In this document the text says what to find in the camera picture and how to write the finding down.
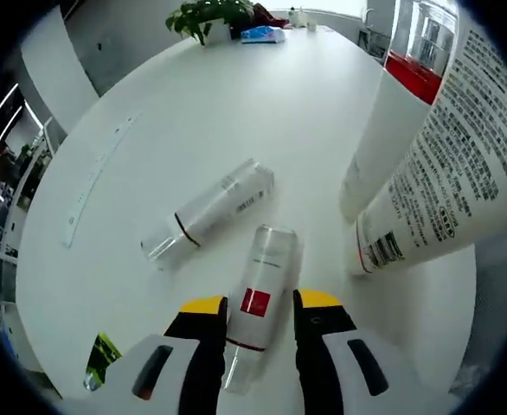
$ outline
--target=potted plant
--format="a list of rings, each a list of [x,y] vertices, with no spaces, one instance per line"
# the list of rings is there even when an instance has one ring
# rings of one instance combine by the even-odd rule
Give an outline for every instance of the potted plant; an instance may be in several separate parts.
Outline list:
[[[165,21],[167,29],[190,35],[202,45],[230,39],[230,29],[243,26],[254,15],[248,0],[197,0],[183,3]]]

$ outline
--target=clear plastic bottle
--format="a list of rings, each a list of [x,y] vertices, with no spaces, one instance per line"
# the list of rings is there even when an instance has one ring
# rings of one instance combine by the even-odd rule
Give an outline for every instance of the clear plastic bottle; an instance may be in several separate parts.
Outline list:
[[[258,227],[240,285],[228,299],[222,389],[247,392],[263,351],[273,338],[279,303],[298,252],[294,231]]]
[[[167,218],[140,242],[142,251],[162,270],[175,271],[215,229],[267,198],[273,186],[273,172],[247,160]]]
[[[298,27],[298,12],[293,7],[288,10],[288,20],[294,28]]]

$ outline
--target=green leaves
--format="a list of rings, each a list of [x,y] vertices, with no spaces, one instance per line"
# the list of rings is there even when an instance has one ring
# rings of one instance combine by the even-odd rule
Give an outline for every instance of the green leaves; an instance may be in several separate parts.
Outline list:
[[[213,23],[207,22],[205,23],[205,27],[203,28],[203,35],[208,37],[209,31],[211,30],[211,26],[213,26]]]
[[[173,24],[175,24],[176,17],[173,15],[170,15],[167,20],[165,20],[165,26],[167,26],[167,29],[171,31],[171,28],[173,27]]]
[[[197,0],[181,4],[169,15],[165,26],[179,35],[184,32],[205,45],[205,38],[212,28],[210,21],[222,18],[226,24],[232,25],[251,19],[253,13],[253,4],[248,0]],[[201,23],[206,23],[203,30]]]

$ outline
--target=red label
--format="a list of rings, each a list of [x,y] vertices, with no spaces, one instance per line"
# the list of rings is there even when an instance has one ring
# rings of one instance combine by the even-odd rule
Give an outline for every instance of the red label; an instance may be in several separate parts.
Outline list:
[[[266,292],[248,288],[246,289],[246,295],[242,300],[240,311],[253,314],[257,317],[264,317],[267,311],[267,306],[269,305],[269,298],[271,298],[271,295]]]

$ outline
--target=window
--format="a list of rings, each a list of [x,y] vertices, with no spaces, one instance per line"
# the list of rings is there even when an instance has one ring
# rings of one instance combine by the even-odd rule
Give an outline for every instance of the window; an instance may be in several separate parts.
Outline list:
[[[306,9],[332,11],[341,15],[362,17],[363,10],[367,8],[367,0],[265,0],[263,5],[268,10],[290,9],[292,6],[296,9],[303,7]]]

